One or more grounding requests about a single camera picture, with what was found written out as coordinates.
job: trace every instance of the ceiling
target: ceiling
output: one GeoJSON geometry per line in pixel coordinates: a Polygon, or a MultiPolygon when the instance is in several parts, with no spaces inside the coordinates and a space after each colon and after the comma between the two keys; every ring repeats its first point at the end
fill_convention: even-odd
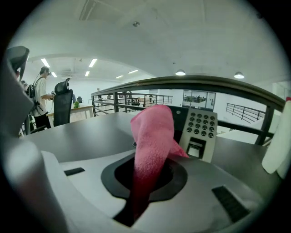
{"type": "Polygon", "coordinates": [[[86,66],[76,67],[75,58],[98,58],[91,73],[98,79],[131,68],[150,76],[240,71],[249,83],[290,78],[276,36],[242,0],[51,0],[26,20],[14,45],[30,49],[29,61],[56,59],[57,71],[81,75],[86,66]]]}
{"type": "MultiPolygon", "coordinates": [[[[134,67],[128,67],[116,62],[97,60],[93,67],[89,67],[91,58],[76,57],[52,57],[46,58],[50,66],[50,71],[57,75],[57,78],[76,78],[90,79],[96,81],[124,81],[124,79],[139,78],[149,76],[143,71],[137,71],[131,74],[128,72],[136,70],[134,67]]],[[[41,60],[28,61],[26,64],[26,72],[37,74],[44,64],[41,60]]]]}

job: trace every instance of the smoke detector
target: smoke detector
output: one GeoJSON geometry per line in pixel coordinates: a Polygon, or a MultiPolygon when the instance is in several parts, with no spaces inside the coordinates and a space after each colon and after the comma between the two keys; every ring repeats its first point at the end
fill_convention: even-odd
{"type": "Polygon", "coordinates": [[[140,25],[140,23],[138,21],[135,21],[133,24],[132,24],[134,27],[138,27],[140,25]]]}

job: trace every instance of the pink towel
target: pink towel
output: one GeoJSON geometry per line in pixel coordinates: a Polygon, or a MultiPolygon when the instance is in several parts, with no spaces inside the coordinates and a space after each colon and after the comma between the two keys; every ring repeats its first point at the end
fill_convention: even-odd
{"type": "Polygon", "coordinates": [[[154,105],[146,108],[130,123],[137,144],[130,193],[134,218],[137,219],[147,208],[149,195],[168,155],[188,155],[173,139],[174,121],[169,107],[154,105]]]}

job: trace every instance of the white bottle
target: white bottle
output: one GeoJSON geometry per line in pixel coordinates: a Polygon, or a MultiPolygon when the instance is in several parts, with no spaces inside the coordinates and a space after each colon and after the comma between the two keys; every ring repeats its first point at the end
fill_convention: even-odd
{"type": "Polygon", "coordinates": [[[268,173],[276,171],[291,150],[291,101],[287,101],[282,112],[278,128],[263,158],[262,166],[268,173]]]}

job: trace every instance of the chair headrest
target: chair headrest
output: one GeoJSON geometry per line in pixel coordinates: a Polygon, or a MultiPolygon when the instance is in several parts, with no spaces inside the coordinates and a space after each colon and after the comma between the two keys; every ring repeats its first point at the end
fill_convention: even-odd
{"type": "Polygon", "coordinates": [[[55,93],[58,94],[64,94],[66,92],[68,92],[69,90],[69,80],[70,78],[67,78],[66,81],[64,82],[60,82],[55,86],[55,93]]]}

